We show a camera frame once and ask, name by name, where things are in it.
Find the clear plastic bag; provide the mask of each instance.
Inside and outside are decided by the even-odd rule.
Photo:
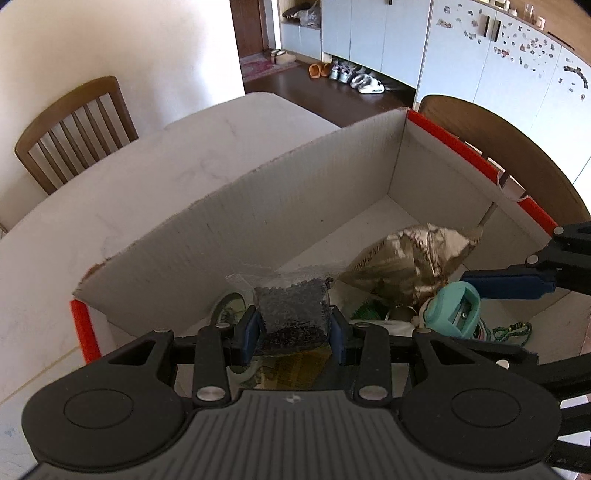
[[[249,296],[261,315],[262,335],[255,355],[284,355],[325,345],[330,330],[329,288],[338,271],[306,267],[260,275],[264,269],[254,270],[258,275],[236,274],[227,281]]]
[[[316,0],[312,8],[296,13],[302,27],[320,28],[320,1]]]

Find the teal pencil sharpener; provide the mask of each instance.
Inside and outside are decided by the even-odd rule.
[[[467,282],[443,287],[424,309],[425,327],[442,335],[472,338],[480,319],[480,295]]]

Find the wooden chair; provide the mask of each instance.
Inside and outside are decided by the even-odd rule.
[[[41,166],[44,163],[43,157],[47,161],[44,165],[45,168],[49,168],[55,173],[54,180],[59,179],[61,184],[65,184],[67,178],[64,174],[65,170],[62,170],[64,167],[67,167],[69,174],[75,177],[80,173],[79,170],[85,170],[92,164],[89,157],[92,157],[94,163],[100,160],[101,155],[99,155],[99,150],[96,148],[98,145],[103,149],[105,156],[111,154],[111,147],[113,145],[116,147],[114,150],[122,147],[123,144],[117,134],[113,120],[109,117],[107,108],[105,108],[105,104],[100,99],[103,95],[109,95],[111,97],[113,107],[129,142],[137,140],[138,134],[121,95],[119,82],[117,82],[115,77],[103,77],[91,80],[63,96],[35,118],[18,140],[14,152],[33,178],[39,182],[48,194],[55,192],[61,185],[56,185],[50,176],[43,171]],[[100,116],[104,122],[102,128],[89,108],[89,104],[93,101],[96,102]],[[81,115],[79,116],[76,113],[80,108],[84,110],[91,129],[84,127],[83,121],[80,120]],[[71,125],[68,119],[69,116],[71,116],[77,132],[76,130],[68,129],[66,120]],[[60,125],[61,132],[57,129],[58,124]],[[105,139],[105,127],[112,139],[111,147],[109,147],[110,142]],[[98,141],[98,145],[94,141],[94,138],[91,138],[93,133]],[[49,143],[47,137],[43,140],[43,137],[46,135],[51,139],[51,143]],[[73,156],[79,163],[78,166],[75,165],[74,159],[70,158],[66,152],[65,147],[67,145],[69,145],[69,148],[74,154]],[[35,160],[33,155],[31,155],[31,151],[35,149],[35,146],[38,146],[43,154],[43,157],[38,155],[39,160]],[[63,161],[61,166],[58,165],[50,150],[54,154],[57,152],[59,157],[61,157]]]
[[[476,147],[510,174],[559,225],[591,219],[573,184],[531,139],[500,116],[474,103],[427,95],[419,113]]]

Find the cabinet handle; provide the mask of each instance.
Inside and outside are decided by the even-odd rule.
[[[486,26],[484,27],[484,36],[488,33],[488,24],[490,23],[491,18],[489,16],[486,17]]]
[[[499,32],[500,31],[501,31],[501,21],[499,20],[499,28],[496,29],[496,35],[495,35],[494,42],[496,42],[499,39]]]

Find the dark wooden floor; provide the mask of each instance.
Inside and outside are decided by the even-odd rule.
[[[290,102],[345,127],[378,113],[401,106],[411,106],[414,90],[363,95],[328,78],[313,80],[308,65],[251,80],[244,84],[246,93],[271,92]]]

